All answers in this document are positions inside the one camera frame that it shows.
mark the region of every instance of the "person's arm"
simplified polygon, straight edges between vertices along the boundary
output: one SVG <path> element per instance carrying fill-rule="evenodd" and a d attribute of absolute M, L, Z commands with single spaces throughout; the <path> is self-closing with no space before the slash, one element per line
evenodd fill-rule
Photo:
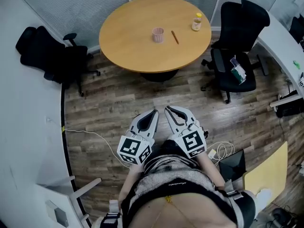
<path fill-rule="evenodd" d="M 120 193 L 119 193 L 119 197 L 118 197 L 119 207 L 120 207 L 122 201 L 129 194 L 133 184 L 139 179 L 142 171 L 143 171 L 142 166 L 139 166 L 139 165 L 131 165 L 130 166 L 128 176 L 125 179 L 125 181 L 123 183 L 123 187 L 122 187 L 122 189 L 120 190 Z"/>
<path fill-rule="evenodd" d="M 218 169 L 215 167 L 211 159 L 209 159 L 206 152 L 201 153 L 196 156 L 197 162 L 199 163 L 200 168 L 204 171 L 207 176 L 213 181 L 215 186 L 219 189 L 224 189 L 225 181 Z"/>

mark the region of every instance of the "table base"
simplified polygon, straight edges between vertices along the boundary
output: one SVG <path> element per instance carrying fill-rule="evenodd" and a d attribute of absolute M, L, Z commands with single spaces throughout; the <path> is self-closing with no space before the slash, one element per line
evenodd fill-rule
<path fill-rule="evenodd" d="M 178 71 L 178 69 L 169 71 L 169 72 L 164 72 L 164 73 L 156 73 L 156 74 L 141 73 L 141 75 L 146 80 L 149 80 L 152 82 L 164 82 L 164 81 L 167 81 L 167 80 L 173 78 L 176 75 L 177 71 Z"/>

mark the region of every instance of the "pencil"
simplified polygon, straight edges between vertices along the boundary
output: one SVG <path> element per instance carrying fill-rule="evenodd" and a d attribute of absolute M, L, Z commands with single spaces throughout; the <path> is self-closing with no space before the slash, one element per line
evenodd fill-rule
<path fill-rule="evenodd" d="M 176 40 L 176 43 L 177 43 L 177 44 L 179 44 L 179 41 L 177 40 L 177 38 L 176 38 L 176 35 L 175 35 L 174 31 L 173 31 L 173 30 L 171 30 L 171 32 L 172 32 L 172 35 L 174 36 L 174 38 L 175 38 L 175 40 Z"/>

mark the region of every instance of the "white curved desk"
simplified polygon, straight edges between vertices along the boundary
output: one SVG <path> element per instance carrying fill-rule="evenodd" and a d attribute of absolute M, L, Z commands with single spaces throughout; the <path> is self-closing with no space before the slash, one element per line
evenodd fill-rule
<path fill-rule="evenodd" d="M 275 107 L 304 98 L 304 87 L 299 86 L 301 74 L 304 73 L 304 52 L 289 31 L 272 14 L 268 14 L 270 25 L 261 31 L 257 41 L 277 61 L 298 92 L 297 95 L 270 104 L 271 107 Z M 294 65 L 294 60 L 300 64 L 300 69 Z"/>

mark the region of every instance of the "white cable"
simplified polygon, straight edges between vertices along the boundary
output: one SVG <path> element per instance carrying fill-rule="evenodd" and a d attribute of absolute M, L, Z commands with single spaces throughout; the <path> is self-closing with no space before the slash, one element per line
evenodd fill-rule
<path fill-rule="evenodd" d="M 84 130 L 80 130 L 80 131 L 78 131 L 78 130 L 70 130 L 70 129 L 65 129 L 65 130 L 68 131 L 68 132 L 77 132 L 77 133 L 81 133 L 81 132 L 84 132 L 84 133 L 94 133 L 94 132 L 87 132 L 87 131 L 84 131 Z M 115 158 L 116 158 L 124 167 L 126 167 L 126 168 L 129 169 L 129 167 L 126 166 L 126 165 L 124 165 L 124 164 L 120 161 L 120 159 L 114 154 L 114 152 L 113 152 L 111 146 L 109 145 L 108 141 L 107 141 L 103 136 L 100 136 L 100 135 L 97 134 L 97 133 L 94 133 L 94 134 L 96 134 L 98 137 L 101 137 L 101 138 L 106 142 L 106 144 L 109 146 L 109 148 L 110 148 L 112 154 L 114 155 L 114 157 L 115 157 Z"/>
<path fill-rule="evenodd" d="M 187 128 L 185 128 L 183 131 L 181 131 L 181 133 L 180 133 L 178 136 L 179 136 L 179 137 L 183 136 L 185 130 L 188 130 L 188 132 L 190 132 L 190 131 L 191 131 L 191 130 L 190 130 L 190 127 L 191 127 L 192 125 L 195 125 L 197 128 L 200 128 L 199 126 L 197 126 L 197 125 L 195 124 L 195 122 L 190 123 L 189 126 L 188 126 Z"/>
<path fill-rule="evenodd" d="M 230 142 L 227 142 L 227 141 L 216 142 L 216 143 L 210 145 L 207 149 L 211 148 L 213 145 L 215 145 L 217 143 L 218 143 L 218 147 L 217 147 L 217 156 L 218 156 L 218 159 L 216 159 L 216 158 L 213 157 L 213 159 L 215 159 L 217 161 L 214 165 L 217 165 L 222 159 L 224 159 L 226 157 L 229 157 L 230 155 L 234 154 L 235 151 L 236 151 L 234 145 L 232 143 L 230 143 Z M 227 143 L 227 144 L 230 145 L 231 149 L 230 149 L 230 153 L 229 154 L 227 154 L 227 148 L 224 145 L 225 143 Z M 224 148 L 224 154 L 223 155 L 220 154 L 220 151 L 221 151 L 222 148 Z"/>
<path fill-rule="evenodd" d="M 70 129 L 66 129 L 65 126 L 61 127 L 59 124 L 57 124 L 56 122 L 54 122 L 54 121 L 53 121 L 51 118 L 49 118 L 49 117 L 46 119 L 46 121 L 47 121 L 47 122 L 53 122 L 55 125 L 59 126 L 60 128 L 63 128 L 63 127 L 64 127 L 64 131 L 68 131 L 68 132 L 77 132 L 77 133 L 94 133 L 94 132 L 87 132 L 87 131 L 84 131 L 84 130 L 70 130 Z M 112 154 L 114 155 L 114 157 L 115 157 L 115 158 L 116 158 L 124 167 L 126 167 L 126 168 L 128 168 L 128 169 L 130 168 L 130 167 L 124 165 L 124 164 L 120 161 L 120 159 L 114 154 L 114 152 L 113 152 L 113 150 L 112 150 L 110 144 L 108 143 L 108 141 L 107 141 L 103 136 L 100 136 L 100 135 L 97 134 L 97 133 L 94 133 L 94 134 L 96 134 L 98 137 L 102 138 L 102 139 L 106 142 L 106 144 L 109 146 L 109 148 L 110 148 Z"/>

